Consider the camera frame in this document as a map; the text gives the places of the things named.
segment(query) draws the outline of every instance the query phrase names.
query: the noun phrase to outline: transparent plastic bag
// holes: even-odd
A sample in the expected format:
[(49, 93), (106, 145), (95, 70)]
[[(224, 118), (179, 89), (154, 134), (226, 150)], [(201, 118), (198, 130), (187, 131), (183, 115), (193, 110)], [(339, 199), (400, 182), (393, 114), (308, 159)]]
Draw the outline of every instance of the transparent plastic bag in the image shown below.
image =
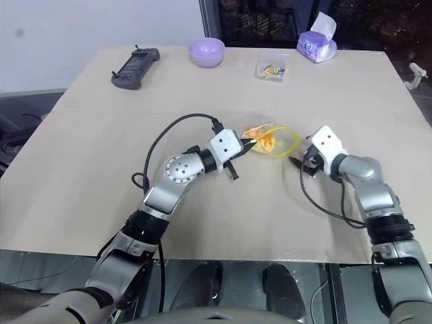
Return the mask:
[(239, 134), (256, 139), (253, 151), (278, 158), (290, 155), (302, 142), (292, 128), (271, 122), (247, 126)]

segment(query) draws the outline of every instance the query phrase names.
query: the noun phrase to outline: black cable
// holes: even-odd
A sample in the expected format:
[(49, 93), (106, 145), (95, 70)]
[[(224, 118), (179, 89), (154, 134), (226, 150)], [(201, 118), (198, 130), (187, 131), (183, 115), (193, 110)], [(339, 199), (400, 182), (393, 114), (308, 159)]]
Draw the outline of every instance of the black cable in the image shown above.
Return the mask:
[(40, 122), (42, 121), (42, 118), (40, 118), (39, 116), (33, 115), (32, 113), (23, 113), (21, 116), (22, 117), (31, 117), (31, 118), (37, 119)]
[(153, 150), (155, 149), (157, 143), (161, 140), (161, 138), (170, 130), (172, 129), (176, 124), (178, 124), (179, 122), (181, 122), (182, 120), (185, 120), (187, 118), (191, 118), (191, 117), (203, 117), (203, 118), (209, 118), (212, 122), (217, 121), (216, 118), (214, 118), (213, 116), (207, 115), (206, 113), (190, 113), (188, 115), (184, 115), (181, 116), (180, 118), (177, 118), (175, 121), (173, 121), (172, 123), (170, 123), (166, 129), (164, 129), (162, 131), (162, 133), (159, 134), (158, 137), (156, 137), (155, 141), (153, 142), (153, 144), (150, 146), (150, 149), (148, 150), (147, 153), (147, 158), (146, 158), (146, 162), (144, 164), (144, 171), (142, 172), (142, 176), (143, 176), (143, 190), (144, 190), (144, 194), (147, 193), (147, 191), (150, 189), (150, 182), (149, 182), (149, 178), (147, 177), (147, 171), (149, 170), (149, 163), (150, 163), (150, 157), (153, 153)]
[[(132, 174), (131, 176), (131, 181), (132, 183), (141, 188), (144, 191), (144, 195), (147, 193), (147, 191), (149, 191), (150, 189), (150, 181), (149, 181), (149, 177), (147, 176), (147, 171), (149, 170), (149, 163), (150, 163), (150, 158), (151, 155), (153, 153), (153, 150), (155, 149), (157, 143), (162, 139), (162, 137), (168, 133), (168, 131), (170, 129), (172, 129), (176, 124), (178, 124), (179, 122), (181, 122), (182, 120), (191, 118), (191, 117), (203, 117), (203, 118), (209, 118), (212, 122), (213, 122), (213, 127), (216, 126), (216, 123), (218, 123), (217, 119), (214, 118), (211, 115), (207, 115), (206, 113), (190, 113), (188, 115), (184, 115), (181, 116), (179, 118), (177, 118), (175, 121), (173, 121), (172, 123), (170, 123), (166, 129), (164, 129), (162, 131), (162, 133), (160, 133), (158, 135), (158, 137), (156, 137), (155, 141), (152, 143), (152, 145), (150, 146), (150, 149), (148, 150), (147, 153), (147, 157), (146, 157), (146, 162), (144, 164), (144, 170), (142, 173), (140, 172), (136, 172), (134, 174)], [(137, 181), (136, 181), (136, 176), (142, 176), (142, 185), (140, 185)], [(159, 262), (161, 264), (161, 299), (159, 301), (159, 313), (163, 312), (163, 304), (165, 303), (165, 261), (163, 259), (163, 250), (162, 250), (162, 244), (161, 241), (159, 241), (158, 244), (158, 249), (159, 249)]]
[(103, 251), (105, 251), (105, 249), (112, 243), (112, 241), (114, 240), (115, 234), (113, 235), (112, 238), (109, 239), (109, 241), (107, 243), (105, 243), (104, 246), (102, 246), (102, 249), (99, 250), (99, 252), (97, 253), (96, 256), (96, 260), (99, 260), (100, 257), (102, 256)]
[(377, 261), (377, 259), (375, 258), (375, 254), (372, 253), (372, 256), (371, 256), (372, 272), (378, 272), (378, 267), (377, 267), (376, 261)]
[(140, 188), (140, 189), (144, 189), (144, 186), (140, 185), (140, 184), (135, 180), (136, 176), (141, 176), (141, 177), (142, 177), (142, 181), (143, 181), (143, 183), (144, 183), (144, 174), (141, 173), (141, 172), (135, 172), (135, 173), (132, 174), (131, 177), (130, 177), (132, 183), (133, 183), (135, 186), (137, 186), (137, 187)]
[(345, 183), (344, 183), (343, 179), (340, 179), (340, 185), (342, 187), (342, 194), (341, 194), (341, 199), (340, 199), (340, 211), (342, 213), (342, 217), (345, 219), (345, 222), (349, 226), (351, 226), (352, 228), (355, 228), (356, 230), (362, 230), (363, 228), (366, 227), (365, 225), (354, 225), (346, 217), (346, 214), (345, 214)]
[(338, 219), (342, 219), (342, 220), (344, 220), (344, 221), (350, 221), (350, 222), (352, 222), (352, 223), (355, 223), (355, 224), (358, 224), (358, 225), (362, 225), (362, 226), (366, 225), (366, 224), (363, 223), (362, 221), (357, 221), (356, 219), (352, 219), (352, 218), (344, 217), (344, 216), (338, 215), (338, 214), (336, 214), (336, 213), (333, 213), (333, 212), (331, 212), (331, 211), (328, 211), (327, 209), (324, 209), (323, 207), (321, 207), (320, 205), (318, 205), (318, 204), (315, 202), (315, 200), (312, 199), (311, 196), (309, 196), (309, 194), (308, 194), (307, 191), (306, 191), (306, 188), (304, 187), (304, 181), (303, 181), (303, 167), (304, 167), (304, 164), (306, 163), (306, 159), (307, 159), (307, 156), (305, 155), (305, 156), (303, 157), (302, 165), (301, 165), (301, 168), (300, 168), (300, 186), (302, 187), (303, 194), (304, 194), (304, 195), (306, 196), (306, 198), (310, 201), (310, 203), (311, 203), (312, 205), (314, 205), (316, 208), (318, 208), (320, 211), (322, 211), (323, 213), (326, 213), (326, 214), (328, 214), (328, 215), (330, 215), (330, 216), (332, 216), (332, 217), (335, 217), (335, 218), (338, 218)]
[(159, 263), (161, 264), (161, 299), (159, 300), (159, 313), (163, 312), (163, 304), (165, 303), (165, 259), (163, 258), (162, 243), (159, 241)]
[(68, 271), (69, 271), (69, 270), (74, 266), (74, 264), (75, 264), (77, 258), (78, 258), (78, 257), (75, 256), (75, 258), (74, 258), (74, 260), (71, 262), (71, 264), (70, 264), (66, 269), (64, 269), (63, 271), (60, 271), (60, 272), (54, 273), (54, 274), (52, 274), (52, 275), (44, 275), (44, 276), (42, 276), (42, 277), (37, 277), (37, 278), (33, 278), (33, 279), (26, 279), (26, 280), (20, 280), (20, 281), (10, 282), (10, 283), (6, 283), (6, 285), (18, 285), (18, 284), (22, 284), (22, 283), (24, 283), (24, 282), (35, 281), (35, 280), (41, 280), (41, 279), (46, 279), (46, 278), (56, 277), (56, 276), (58, 276), (58, 275), (63, 275), (65, 272), (68, 272)]

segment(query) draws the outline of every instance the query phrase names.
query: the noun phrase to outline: tissue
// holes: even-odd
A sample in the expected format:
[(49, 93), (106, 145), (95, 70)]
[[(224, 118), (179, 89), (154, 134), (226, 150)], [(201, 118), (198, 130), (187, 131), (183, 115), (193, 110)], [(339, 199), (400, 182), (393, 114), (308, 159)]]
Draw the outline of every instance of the tissue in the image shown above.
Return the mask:
[(300, 34), (297, 50), (314, 63), (328, 61), (338, 49), (332, 39), (335, 31), (334, 19), (320, 12), (310, 30)]

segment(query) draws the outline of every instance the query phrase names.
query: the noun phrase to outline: beige tabletop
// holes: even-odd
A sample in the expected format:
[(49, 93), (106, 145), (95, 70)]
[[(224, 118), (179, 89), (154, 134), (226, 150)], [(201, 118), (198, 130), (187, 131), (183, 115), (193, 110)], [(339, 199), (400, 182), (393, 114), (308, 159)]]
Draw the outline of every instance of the beige tabletop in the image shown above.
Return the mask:
[[(0, 248), (95, 255), (142, 199), (130, 181), (151, 142), (185, 113), (210, 113), (235, 128), (263, 118), (301, 136), (327, 124), (351, 154), (382, 165), (386, 182), (432, 261), (432, 129), (382, 52), (338, 51), (313, 64), (295, 50), (236, 49), (212, 69), (184, 47), (158, 47), (136, 91), (110, 83), (133, 47), (100, 51), (60, 98), (0, 179)], [(290, 54), (281, 84), (257, 80), (260, 54)], [(212, 137), (206, 119), (184, 121), (157, 147), (151, 183), (176, 153)], [(302, 195), (287, 159), (250, 153), (234, 161), (240, 176), (201, 177), (163, 237), (167, 258), (368, 262), (367, 233), (330, 219)], [(340, 187), (306, 179), (323, 206), (339, 212)], [(358, 217), (350, 196), (348, 214)]]

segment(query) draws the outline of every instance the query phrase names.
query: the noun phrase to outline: remote controller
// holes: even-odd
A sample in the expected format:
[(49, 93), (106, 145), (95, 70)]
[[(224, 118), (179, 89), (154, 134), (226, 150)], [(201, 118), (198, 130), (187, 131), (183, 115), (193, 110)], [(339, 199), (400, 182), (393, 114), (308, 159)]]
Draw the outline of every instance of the remote controller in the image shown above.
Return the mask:
[(122, 89), (136, 90), (141, 87), (141, 79), (150, 69), (154, 61), (161, 57), (157, 49), (140, 49), (135, 45), (136, 50), (132, 52), (129, 60), (115, 73), (111, 82)]

